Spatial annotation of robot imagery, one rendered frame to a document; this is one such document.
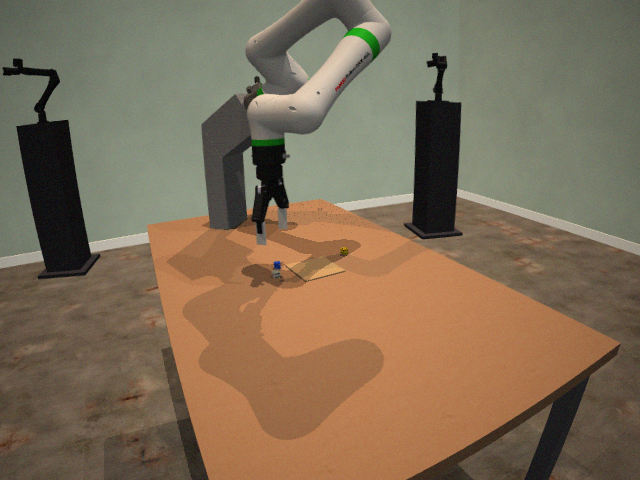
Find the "tan square mat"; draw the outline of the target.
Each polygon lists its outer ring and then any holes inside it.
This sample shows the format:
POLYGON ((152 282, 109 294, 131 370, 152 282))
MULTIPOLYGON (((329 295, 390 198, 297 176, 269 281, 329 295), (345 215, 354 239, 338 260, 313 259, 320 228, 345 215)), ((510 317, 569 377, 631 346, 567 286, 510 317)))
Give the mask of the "tan square mat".
POLYGON ((305 282, 346 272, 325 257, 313 258, 285 265, 305 282))

